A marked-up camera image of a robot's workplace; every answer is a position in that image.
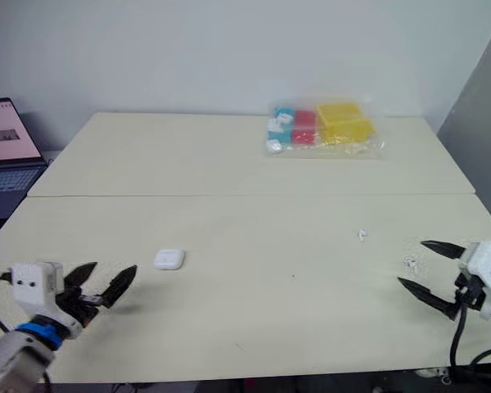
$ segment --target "small white object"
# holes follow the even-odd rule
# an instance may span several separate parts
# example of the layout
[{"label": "small white object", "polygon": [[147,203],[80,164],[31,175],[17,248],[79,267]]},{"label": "small white object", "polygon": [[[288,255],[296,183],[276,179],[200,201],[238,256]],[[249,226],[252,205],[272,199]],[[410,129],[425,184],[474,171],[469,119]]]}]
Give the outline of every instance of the small white object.
[{"label": "small white object", "polygon": [[155,267],[161,270],[180,269],[185,256],[183,250],[176,248],[163,248],[155,256]]},{"label": "small white object", "polygon": [[271,133],[283,133],[284,130],[278,121],[278,119],[275,119],[274,117],[270,118],[268,120],[268,131]]},{"label": "small white object", "polygon": [[278,139],[269,139],[265,141],[265,146],[268,151],[272,154],[277,154],[282,152],[282,144]]},{"label": "small white object", "polygon": [[363,239],[364,237],[367,236],[367,232],[365,229],[360,229],[358,231],[358,239],[360,239],[360,241],[363,243]]},{"label": "small white object", "polygon": [[403,259],[403,264],[407,267],[407,268],[413,268],[413,267],[416,267],[417,266],[417,261],[414,259],[414,258],[411,258],[410,256],[406,256],[404,259]]},{"label": "small white object", "polygon": [[293,122],[293,116],[288,113],[281,113],[277,116],[277,120],[280,124],[291,124]]}]

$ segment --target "gray wall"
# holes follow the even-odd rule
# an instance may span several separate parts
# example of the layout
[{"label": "gray wall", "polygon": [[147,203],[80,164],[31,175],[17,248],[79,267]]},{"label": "gray wall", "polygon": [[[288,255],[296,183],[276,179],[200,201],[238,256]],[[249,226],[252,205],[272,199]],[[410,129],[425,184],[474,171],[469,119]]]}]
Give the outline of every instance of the gray wall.
[{"label": "gray wall", "polygon": [[491,213],[491,42],[439,137]]},{"label": "gray wall", "polygon": [[0,96],[44,150],[95,111],[259,114],[301,95],[438,130],[490,38],[491,0],[0,0]]}]

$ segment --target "white debris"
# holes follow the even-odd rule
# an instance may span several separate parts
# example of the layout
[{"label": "white debris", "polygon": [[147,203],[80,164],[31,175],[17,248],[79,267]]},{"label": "white debris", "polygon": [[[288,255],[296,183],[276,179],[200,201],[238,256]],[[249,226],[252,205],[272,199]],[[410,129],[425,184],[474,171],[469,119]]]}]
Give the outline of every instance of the white debris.
[{"label": "white debris", "polygon": [[278,141],[278,139],[269,139],[265,141],[265,146],[272,154],[281,153],[283,150],[282,144],[280,141]]},{"label": "white debris", "polygon": [[415,274],[418,274],[418,265],[417,265],[417,260],[415,260],[414,258],[410,257],[410,256],[406,256],[404,259],[403,259],[403,264],[406,268],[410,268],[412,269],[412,271],[415,273]]},{"label": "white debris", "polygon": [[360,241],[363,243],[363,239],[364,237],[367,236],[367,232],[365,229],[360,229],[358,231],[358,239],[360,239]]}]

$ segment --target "yellow box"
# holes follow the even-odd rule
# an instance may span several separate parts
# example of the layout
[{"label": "yellow box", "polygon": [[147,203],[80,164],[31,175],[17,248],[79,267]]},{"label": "yellow box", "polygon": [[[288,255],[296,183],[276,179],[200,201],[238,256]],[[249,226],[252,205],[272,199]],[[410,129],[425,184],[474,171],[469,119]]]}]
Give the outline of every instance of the yellow box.
[{"label": "yellow box", "polygon": [[317,106],[317,128],[324,143],[363,142],[375,132],[356,102],[336,102]]}]

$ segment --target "white table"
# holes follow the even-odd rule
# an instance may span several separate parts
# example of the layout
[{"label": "white table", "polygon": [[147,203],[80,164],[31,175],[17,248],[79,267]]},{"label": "white table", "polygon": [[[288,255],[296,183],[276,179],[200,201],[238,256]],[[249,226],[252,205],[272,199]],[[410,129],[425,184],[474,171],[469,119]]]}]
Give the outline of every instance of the white table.
[{"label": "white table", "polygon": [[[94,294],[138,265],[126,296],[63,345],[56,382],[439,367],[456,324],[396,279],[453,295],[456,263],[420,246],[430,238],[491,239],[491,217],[473,195],[35,197],[0,232],[0,272],[98,261]],[[161,247],[186,250],[179,271],[152,267]],[[20,323],[10,290],[0,287],[1,314]],[[490,347],[491,320],[470,312],[459,361]]]},{"label": "white table", "polygon": [[[116,307],[64,344],[56,382],[448,363],[455,323],[396,277],[451,298],[456,264],[420,241],[491,239],[491,217],[426,122],[379,122],[381,160],[296,160],[264,155],[265,120],[97,114],[36,183],[0,232],[0,272],[98,261],[86,285],[96,293],[139,268]],[[155,270],[159,248],[186,250],[185,265]],[[20,323],[9,291],[2,316]],[[491,321],[470,314],[463,363],[491,347]]]},{"label": "white table", "polygon": [[264,154],[263,116],[94,115],[32,197],[472,193],[423,119],[376,122],[382,160]]}]

